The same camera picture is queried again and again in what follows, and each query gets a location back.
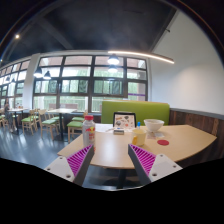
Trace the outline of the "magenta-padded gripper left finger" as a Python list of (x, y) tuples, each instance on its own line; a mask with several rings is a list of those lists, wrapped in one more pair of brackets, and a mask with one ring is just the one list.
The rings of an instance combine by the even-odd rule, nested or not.
[(94, 146), (89, 145), (68, 157), (59, 156), (45, 170), (81, 186), (94, 156)]

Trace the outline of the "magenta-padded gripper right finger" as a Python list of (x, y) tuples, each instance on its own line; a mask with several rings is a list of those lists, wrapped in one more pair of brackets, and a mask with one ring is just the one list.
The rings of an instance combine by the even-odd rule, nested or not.
[(128, 155), (142, 185), (147, 185), (181, 170), (181, 167), (165, 154), (155, 155), (133, 144), (128, 145)]

